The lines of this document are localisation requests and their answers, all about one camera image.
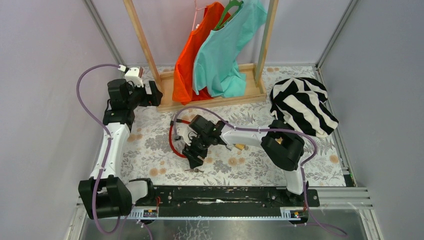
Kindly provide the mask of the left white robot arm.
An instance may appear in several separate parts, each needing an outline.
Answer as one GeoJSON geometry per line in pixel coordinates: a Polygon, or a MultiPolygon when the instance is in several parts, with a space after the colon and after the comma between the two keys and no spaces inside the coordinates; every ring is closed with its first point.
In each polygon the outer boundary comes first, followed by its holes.
{"type": "Polygon", "coordinates": [[[125,79],[108,82],[107,108],[101,121],[103,139],[99,156],[89,179],[82,180],[78,192],[90,219],[126,216],[134,202],[148,206],[155,200],[155,192],[149,187],[127,187],[121,180],[123,150],[135,121],[137,107],[157,107],[163,93],[156,83],[136,86],[125,79]]]}

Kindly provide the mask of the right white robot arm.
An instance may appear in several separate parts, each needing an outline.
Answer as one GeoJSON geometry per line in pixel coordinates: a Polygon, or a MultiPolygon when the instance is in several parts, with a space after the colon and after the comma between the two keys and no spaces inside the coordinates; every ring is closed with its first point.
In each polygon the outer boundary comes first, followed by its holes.
{"type": "Polygon", "coordinates": [[[210,146],[241,144],[262,148],[272,163],[284,173],[287,201],[299,206],[307,199],[301,173],[305,142],[282,121],[275,119],[268,126],[252,128],[230,125],[223,120],[214,123],[196,115],[182,136],[185,142],[182,154],[188,159],[191,169],[203,164],[210,146]]]}

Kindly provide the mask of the red cable lock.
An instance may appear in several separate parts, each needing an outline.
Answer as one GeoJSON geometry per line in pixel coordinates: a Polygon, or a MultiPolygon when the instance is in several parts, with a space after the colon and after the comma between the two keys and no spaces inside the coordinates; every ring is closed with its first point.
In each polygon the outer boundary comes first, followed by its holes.
{"type": "MultiPolygon", "coordinates": [[[[187,125],[190,123],[189,121],[183,120],[183,119],[177,119],[176,122],[177,123],[184,123],[184,124],[187,124],[187,125]]],[[[178,152],[176,150],[176,148],[174,147],[174,144],[173,144],[173,141],[174,140],[172,138],[173,137],[173,128],[174,128],[174,125],[175,125],[175,121],[174,120],[171,120],[170,121],[170,125],[169,125],[169,131],[168,131],[168,143],[169,143],[170,149],[178,157],[186,159],[187,157],[185,155],[183,155],[182,153],[178,152]]]]}

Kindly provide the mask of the large brass padlock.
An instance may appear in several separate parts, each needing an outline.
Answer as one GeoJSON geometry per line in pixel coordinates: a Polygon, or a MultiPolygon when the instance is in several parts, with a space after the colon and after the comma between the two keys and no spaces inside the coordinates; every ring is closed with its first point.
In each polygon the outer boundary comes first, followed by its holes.
{"type": "Polygon", "coordinates": [[[240,150],[240,151],[248,150],[248,149],[249,149],[249,147],[248,147],[247,145],[245,145],[245,144],[240,144],[240,143],[237,143],[237,144],[227,144],[227,145],[226,145],[226,148],[227,148],[228,150],[238,149],[238,150],[240,150]]]}

